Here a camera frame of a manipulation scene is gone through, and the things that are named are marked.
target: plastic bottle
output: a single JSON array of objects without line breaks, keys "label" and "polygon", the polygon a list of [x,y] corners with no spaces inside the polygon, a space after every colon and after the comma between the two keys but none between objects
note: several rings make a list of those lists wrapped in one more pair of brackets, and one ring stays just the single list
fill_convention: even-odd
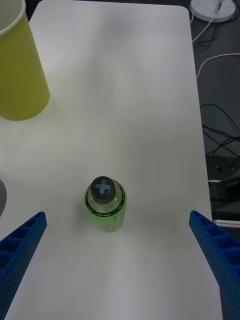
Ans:
[{"label": "plastic bottle", "polygon": [[112,232],[124,222],[127,197],[119,182],[99,176],[87,188],[84,205],[87,214],[103,231]]}]

